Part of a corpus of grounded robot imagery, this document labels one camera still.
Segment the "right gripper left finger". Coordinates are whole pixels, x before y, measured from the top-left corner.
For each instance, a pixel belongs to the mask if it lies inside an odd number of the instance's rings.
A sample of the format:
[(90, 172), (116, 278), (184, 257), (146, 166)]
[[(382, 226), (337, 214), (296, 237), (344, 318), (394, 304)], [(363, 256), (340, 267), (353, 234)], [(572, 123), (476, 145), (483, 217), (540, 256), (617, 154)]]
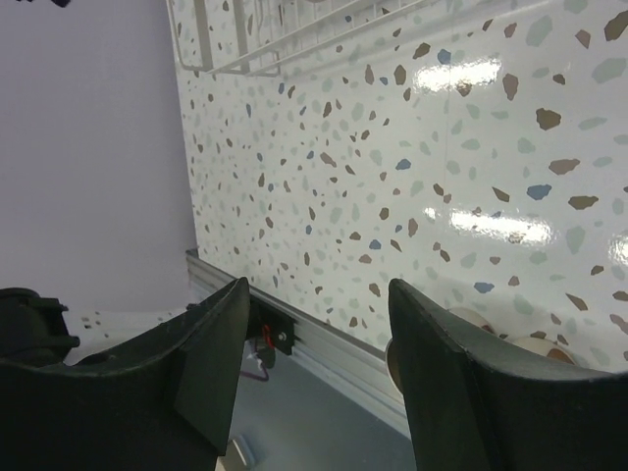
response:
[(229, 441), (250, 309), (235, 280), (76, 364), (1, 359), (5, 470), (212, 470)]

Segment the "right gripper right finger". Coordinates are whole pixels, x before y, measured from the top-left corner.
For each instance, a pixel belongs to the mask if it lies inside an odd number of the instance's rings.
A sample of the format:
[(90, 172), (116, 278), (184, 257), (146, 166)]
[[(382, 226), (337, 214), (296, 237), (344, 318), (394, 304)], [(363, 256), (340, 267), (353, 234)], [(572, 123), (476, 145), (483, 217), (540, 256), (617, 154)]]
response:
[(627, 377), (528, 351), (389, 284), (392, 345), (420, 470), (623, 470)]

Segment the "cream metal cup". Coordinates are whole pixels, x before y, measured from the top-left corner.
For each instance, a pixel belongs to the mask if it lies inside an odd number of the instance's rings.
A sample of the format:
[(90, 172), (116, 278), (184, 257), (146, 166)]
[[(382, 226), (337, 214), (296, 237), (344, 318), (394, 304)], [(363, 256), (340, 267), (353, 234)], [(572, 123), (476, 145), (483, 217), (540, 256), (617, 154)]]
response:
[[(491, 335), (495, 334), (495, 330), (493, 329), (491, 324), (484, 317), (482, 317), (479, 313), (477, 313), (476, 311), (472, 309), (465, 308), (465, 307), (453, 307), (449, 309), (449, 312), (455, 315), (456, 317), (466, 321), (467, 323), (470, 323), (490, 333)], [(402, 387), (400, 373), (399, 373), (398, 358), (397, 358), (397, 353), (395, 351), (393, 339), (390, 339), (387, 344), (387, 347), (385, 350), (385, 363), (386, 363), (387, 371), (392, 381), (392, 384), (394, 385), (394, 388), (400, 394), (403, 394), (403, 387)]]
[(541, 355), (546, 358), (554, 359), (563, 363), (577, 365), (574, 357), (564, 348), (547, 339), (534, 337), (518, 338), (511, 343), (527, 351)]

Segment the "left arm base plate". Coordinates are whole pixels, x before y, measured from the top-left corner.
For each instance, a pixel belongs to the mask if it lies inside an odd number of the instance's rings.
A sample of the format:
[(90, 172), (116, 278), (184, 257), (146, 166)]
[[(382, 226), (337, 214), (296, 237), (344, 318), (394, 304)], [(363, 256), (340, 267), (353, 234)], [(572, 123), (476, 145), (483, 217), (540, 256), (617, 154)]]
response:
[(247, 340), (263, 340), (286, 356), (292, 355), (296, 341), (295, 321), (286, 312), (257, 296), (250, 298)]

